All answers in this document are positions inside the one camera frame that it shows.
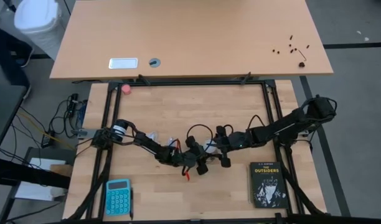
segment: calculator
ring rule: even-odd
[[[131,210],[129,179],[109,180],[106,183],[106,214],[127,215]]]

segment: wooden tabletop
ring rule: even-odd
[[[298,107],[292,84],[287,80],[276,81],[276,84],[283,114],[288,114]],[[92,85],[85,128],[100,128],[106,89],[107,84]],[[268,123],[260,85],[155,86],[133,87],[132,94],[123,95],[118,117],[132,121],[145,133],[157,132],[161,144],[167,144],[169,138],[179,138],[185,148],[186,132],[193,124],[202,123],[213,130],[217,125],[231,124],[235,130],[244,131],[254,114]],[[254,120],[252,126],[259,125],[258,120]],[[210,137],[208,130],[201,127],[190,134],[199,142]],[[80,145],[78,151],[87,144]],[[299,185],[317,208],[325,211],[308,144],[298,142],[292,148]],[[76,158],[64,218],[76,210],[90,188],[95,154],[96,149],[89,148]],[[232,160],[231,168],[223,168],[219,161],[213,161],[208,164],[209,171],[205,175],[199,176],[195,168],[191,169],[188,182],[181,176],[180,167],[162,165],[140,147],[114,146],[110,179],[131,179],[134,220],[267,218],[274,217],[276,212],[286,215],[284,209],[255,209],[248,198],[248,165],[275,161],[272,142],[264,147],[231,152],[228,156]],[[293,191],[289,194],[297,212]],[[95,215],[99,196],[100,193],[95,197]],[[104,220],[129,220],[129,216],[105,217]]]
[[[138,67],[112,70],[111,58],[137,58]],[[160,66],[152,68],[152,58]],[[306,66],[300,68],[300,62]],[[333,73],[305,0],[76,1],[50,77],[236,77],[248,72]]]

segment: book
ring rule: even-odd
[[[256,208],[288,208],[288,196],[279,162],[252,162],[250,173]]]

